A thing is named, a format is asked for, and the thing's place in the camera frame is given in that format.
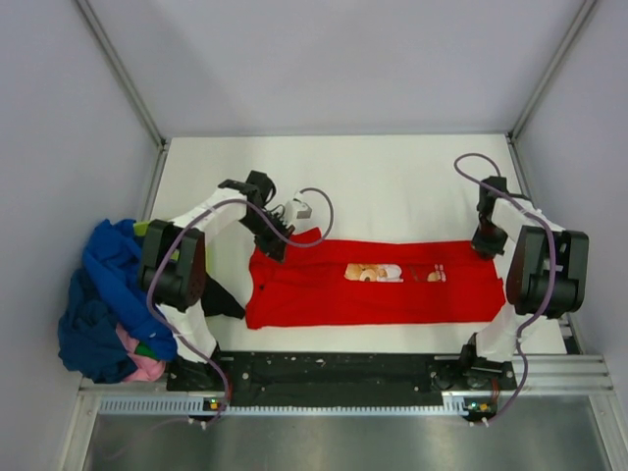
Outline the red printed t shirt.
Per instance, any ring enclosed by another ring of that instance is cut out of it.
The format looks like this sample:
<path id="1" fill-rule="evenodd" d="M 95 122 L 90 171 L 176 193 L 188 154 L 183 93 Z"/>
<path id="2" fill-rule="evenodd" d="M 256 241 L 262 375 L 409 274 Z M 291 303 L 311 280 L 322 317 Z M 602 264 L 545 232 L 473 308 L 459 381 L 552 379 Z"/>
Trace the red printed t shirt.
<path id="1" fill-rule="evenodd" d="M 493 262 L 467 241 L 381 243 L 293 237 L 283 263 L 249 261 L 248 328 L 492 321 L 505 303 Z"/>

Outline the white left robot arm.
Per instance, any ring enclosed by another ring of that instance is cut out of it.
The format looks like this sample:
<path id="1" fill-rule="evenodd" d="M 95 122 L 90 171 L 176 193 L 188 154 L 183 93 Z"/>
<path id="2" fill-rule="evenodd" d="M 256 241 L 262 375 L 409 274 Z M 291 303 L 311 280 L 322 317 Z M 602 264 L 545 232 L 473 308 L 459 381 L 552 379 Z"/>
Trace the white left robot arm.
<path id="1" fill-rule="evenodd" d="M 147 226 L 137 282 L 172 330 L 178 356 L 191 361 L 188 376 L 202 389 L 216 387 L 223 375 L 221 363 L 211 358 L 218 344 L 201 303 L 208 286 L 207 242 L 238 222 L 252 233 L 263 255 L 282 263 L 294 227 L 266 208 L 275 194 L 267 174 L 252 171 L 244 182 L 223 181 L 178 217 L 155 219 Z"/>

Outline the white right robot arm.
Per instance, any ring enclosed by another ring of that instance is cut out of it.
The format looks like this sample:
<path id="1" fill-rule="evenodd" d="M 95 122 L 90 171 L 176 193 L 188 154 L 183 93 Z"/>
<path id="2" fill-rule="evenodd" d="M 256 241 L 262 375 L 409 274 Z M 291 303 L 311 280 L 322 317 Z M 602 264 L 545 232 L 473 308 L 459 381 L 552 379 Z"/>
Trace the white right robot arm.
<path id="1" fill-rule="evenodd" d="M 460 381 L 477 389 L 505 372 L 523 335 L 537 319 L 558 319 L 583 304 L 590 238 L 549 221 L 524 196 L 507 190 L 506 178 L 480 181 L 478 227 L 471 245 L 484 260 L 514 251 L 505 281 L 507 305 L 463 345 Z"/>

